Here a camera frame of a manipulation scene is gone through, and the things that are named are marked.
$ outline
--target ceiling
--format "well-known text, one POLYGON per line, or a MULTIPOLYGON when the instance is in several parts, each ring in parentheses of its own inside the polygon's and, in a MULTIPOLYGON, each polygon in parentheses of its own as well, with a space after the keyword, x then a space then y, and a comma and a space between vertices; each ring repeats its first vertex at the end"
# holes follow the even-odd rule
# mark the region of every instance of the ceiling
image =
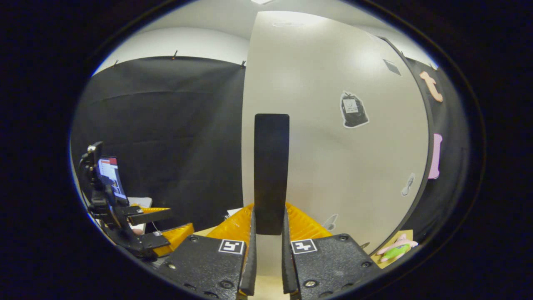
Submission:
POLYGON ((196 27, 249 40, 255 16, 260 11, 303 12, 348 25, 395 31, 372 15, 338 0, 273 0, 267 4, 257 4, 251 0, 197 0, 170 12, 139 33, 168 27, 196 27))

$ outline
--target sticker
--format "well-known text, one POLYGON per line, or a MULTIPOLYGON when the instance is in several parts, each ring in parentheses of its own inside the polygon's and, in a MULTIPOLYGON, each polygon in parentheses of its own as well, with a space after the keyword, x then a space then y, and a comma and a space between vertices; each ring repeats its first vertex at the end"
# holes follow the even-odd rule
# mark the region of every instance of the sticker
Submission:
POLYGON ((435 85, 437 84, 435 82, 435 79, 431 78, 426 71, 420 73, 420 78, 422 78, 426 82, 427 88, 429 89, 431 96, 433 96, 433 99, 438 102, 442 102, 444 99, 435 87, 435 85))
POLYGON ((242 254, 244 248, 243 245, 243 241, 222 240, 220 243, 219 252, 242 254))
POLYGON ((428 179, 437 179, 439 177, 439 160, 440 160, 440 143, 442 136, 438 133, 433 134, 433 157, 431 158, 431 168, 428 179))
POLYGON ((344 104, 344 110, 346 113, 358 113, 357 104, 355 99, 342 99, 344 104))
POLYGON ((387 68, 389 68, 391 72, 396 73, 401 76, 400 70, 398 70, 398 67, 393 62, 391 62, 390 60, 386 60, 386 59, 384 59, 383 61, 385 62, 385 64, 387 65, 387 68))
POLYGON ((331 217, 329 217, 323 224, 322 226, 329 230, 329 231, 332 231, 333 229, 335 229, 336 225, 335 225, 335 221, 337 221, 337 217, 338 217, 338 214, 334 214, 332 215, 331 217))
POLYGON ((369 122, 363 102, 352 92, 342 92, 340 108, 345 128, 356 128, 369 122))
POLYGON ((407 180, 407 185, 401 190, 402 196, 407 196, 409 194, 409 190, 411 189, 411 185, 413 185, 413 182, 415 181, 415 174, 411 173, 409 176, 409 180, 407 180))
POLYGON ((317 251, 317 247, 314 245, 314 242, 311 239, 292 241, 290 242, 290 245, 293 248, 294 254, 302 254, 302 253, 317 251))

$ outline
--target spoon sticker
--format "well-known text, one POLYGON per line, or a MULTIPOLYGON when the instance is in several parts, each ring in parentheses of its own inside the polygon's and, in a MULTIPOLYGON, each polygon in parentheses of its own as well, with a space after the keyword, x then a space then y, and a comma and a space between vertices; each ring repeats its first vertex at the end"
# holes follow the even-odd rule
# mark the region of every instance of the spoon sticker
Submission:
POLYGON ((409 194, 409 189, 411 189, 411 185, 413 185, 413 181, 415 181, 415 174, 411 173, 411 176, 409 176, 409 180, 407 180, 407 185, 401 190, 402 196, 407 196, 409 194))
POLYGON ((322 226, 328 231, 332 231, 333 229, 335 229, 335 221, 337 221, 337 217, 338 214, 332 215, 322 224, 322 226))

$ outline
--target phone mount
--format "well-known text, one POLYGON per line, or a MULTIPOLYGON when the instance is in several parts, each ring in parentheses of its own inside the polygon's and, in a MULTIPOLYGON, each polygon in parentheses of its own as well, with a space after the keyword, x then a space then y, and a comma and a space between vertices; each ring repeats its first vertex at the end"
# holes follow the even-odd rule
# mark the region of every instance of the phone mount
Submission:
POLYGON ((113 242, 138 258, 155 261, 158 256, 153 249, 170 245, 170 242, 160 231, 136 235, 130 223, 141 224, 165 219, 171 211, 168 209, 161 213, 144 214, 139 206, 130 206, 128 199, 115 197, 111 185, 103 184, 97 173, 102 146, 102 141, 89 145, 78 165, 91 183, 92 194, 87 209, 93 218, 101 221, 102 229, 113 242))

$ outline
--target garbage bag sticker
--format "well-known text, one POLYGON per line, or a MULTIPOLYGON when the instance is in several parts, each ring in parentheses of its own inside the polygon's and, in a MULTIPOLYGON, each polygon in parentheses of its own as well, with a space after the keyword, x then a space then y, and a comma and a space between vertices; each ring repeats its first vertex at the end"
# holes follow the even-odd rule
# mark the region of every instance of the garbage bag sticker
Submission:
POLYGON ((363 102, 354 93, 343 91, 340 107, 344 127, 356 128, 370 122, 363 102))

